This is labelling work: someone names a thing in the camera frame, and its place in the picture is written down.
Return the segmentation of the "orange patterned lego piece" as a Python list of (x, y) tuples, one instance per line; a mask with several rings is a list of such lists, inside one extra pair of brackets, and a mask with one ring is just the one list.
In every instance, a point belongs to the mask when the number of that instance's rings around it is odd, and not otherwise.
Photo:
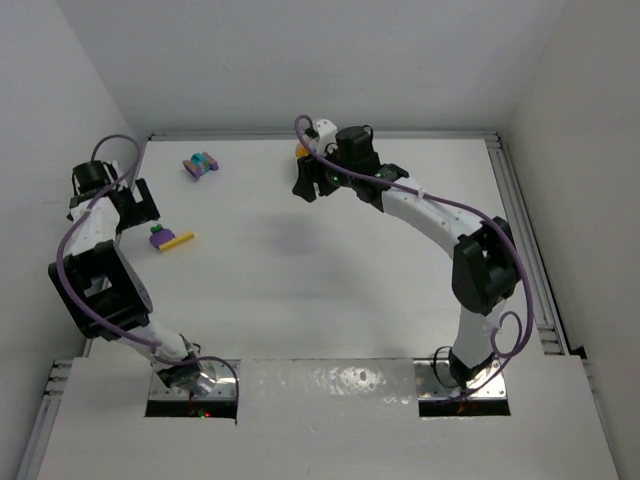
[(302, 144), (298, 144), (295, 150), (295, 156), (297, 158), (304, 158), (309, 155), (309, 151)]

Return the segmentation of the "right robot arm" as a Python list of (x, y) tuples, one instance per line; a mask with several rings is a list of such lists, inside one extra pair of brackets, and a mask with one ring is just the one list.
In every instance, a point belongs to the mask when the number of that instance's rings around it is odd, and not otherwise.
[(368, 125), (340, 129), (318, 119), (295, 131), (294, 195), (313, 202), (348, 188), (362, 202), (422, 233), (451, 259), (460, 317), (449, 372), (455, 386), (466, 387), (496, 358), (495, 332), (504, 304), (522, 279), (509, 224), (432, 199), (408, 171), (381, 161)]

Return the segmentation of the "purple yellow green lego cluster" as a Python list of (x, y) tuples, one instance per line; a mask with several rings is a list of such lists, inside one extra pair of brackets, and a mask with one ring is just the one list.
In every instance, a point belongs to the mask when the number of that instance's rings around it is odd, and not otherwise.
[(149, 237), (150, 244), (157, 250), (169, 241), (175, 238), (175, 234), (168, 228), (163, 227), (160, 224), (154, 225), (150, 228), (151, 235)]

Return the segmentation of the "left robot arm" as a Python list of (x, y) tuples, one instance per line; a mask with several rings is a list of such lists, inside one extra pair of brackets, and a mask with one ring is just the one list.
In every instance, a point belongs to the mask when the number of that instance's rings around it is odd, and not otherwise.
[(146, 182), (125, 182), (105, 196), (118, 177), (115, 164), (90, 161), (72, 170), (72, 231), (58, 248), (48, 275), (77, 328), (88, 339), (128, 345), (151, 362), (169, 389), (195, 390), (201, 375), (193, 345), (153, 321), (153, 304), (140, 277), (119, 248), (120, 234), (160, 218)]

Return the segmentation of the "long yellow lego plate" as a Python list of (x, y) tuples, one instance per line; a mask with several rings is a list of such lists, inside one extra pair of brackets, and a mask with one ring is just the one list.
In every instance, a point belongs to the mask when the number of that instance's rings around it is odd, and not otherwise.
[(168, 251), (170, 249), (173, 249), (177, 246), (180, 246), (186, 242), (189, 242), (191, 240), (193, 240), (195, 238), (195, 234), (193, 232), (185, 232), (182, 233), (180, 235), (175, 236), (174, 238), (172, 238), (171, 240), (168, 240), (162, 244), (159, 245), (158, 249), (161, 252), (165, 252)]

